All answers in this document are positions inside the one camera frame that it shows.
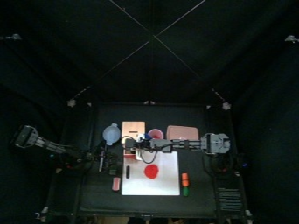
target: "table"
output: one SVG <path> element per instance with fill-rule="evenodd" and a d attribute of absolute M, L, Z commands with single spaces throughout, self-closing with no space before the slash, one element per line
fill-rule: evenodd
<path fill-rule="evenodd" d="M 102 139 L 104 128 L 110 123 L 120 126 L 122 121 L 144 121 L 146 131 L 157 128 L 162 133 L 168 125 L 196 127 L 200 136 L 225 133 L 231 140 L 231 151 L 236 151 L 229 112 L 220 105 L 149 106 L 102 102 L 90 106 L 77 105 L 69 111 L 61 143 L 77 145 L 82 150 L 92 149 Z M 118 155 L 116 175 L 121 177 L 121 144 L 116 143 L 108 150 Z M 189 174 L 188 197 L 182 196 L 182 189 L 178 196 L 134 196 L 112 192 L 113 176 L 106 172 L 98 173 L 98 165 L 93 163 L 86 173 L 66 170 L 53 174 L 46 202 L 49 214 L 74 218 L 84 215 L 217 218 L 215 179 L 204 171 L 205 156 L 199 150 L 178 150 L 177 155 L 178 173 Z"/>

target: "light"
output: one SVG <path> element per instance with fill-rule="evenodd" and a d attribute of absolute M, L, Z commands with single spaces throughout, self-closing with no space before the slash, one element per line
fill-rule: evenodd
<path fill-rule="evenodd" d="M 13 36 L 0 37 L 0 40 L 12 39 L 12 40 L 22 40 L 21 36 L 16 33 Z"/>
<path fill-rule="evenodd" d="M 293 42 L 293 43 L 295 43 L 295 41 L 296 41 L 296 42 L 299 42 L 299 39 L 297 39 L 297 38 L 295 38 L 295 36 L 293 36 L 293 35 L 288 35 L 288 36 L 287 36 L 287 38 L 284 39 L 284 41 L 287 41 L 287 42 L 289 42 L 289 41 L 291 41 L 291 42 Z"/>

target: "white paper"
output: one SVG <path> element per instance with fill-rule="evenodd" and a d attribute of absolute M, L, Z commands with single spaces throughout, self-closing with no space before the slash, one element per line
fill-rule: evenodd
<path fill-rule="evenodd" d="M 154 152 L 144 152 L 144 161 L 152 161 Z M 156 178 L 145 176 L 144 161 L 137 161 L 132 158 L 124 158 L 124 173 L 122 173 L 122 195 L 180 195 L 178 183 L 178 165 L 177 152 L 162 153 L 157 152 L 154 161 L 150 165 L 158 168 Z M 126 178 L 126 166 L 129 165 L 129 178 Z"/>

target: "blue object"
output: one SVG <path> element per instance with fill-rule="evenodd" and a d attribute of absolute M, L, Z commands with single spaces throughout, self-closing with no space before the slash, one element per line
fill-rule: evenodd
<path fill-rule="evenodd" d="M 120 138 L 120 129 L 114 123 L 105 127 L 102 137 L 106 140 L 106 145 L 112 145 Z"/>

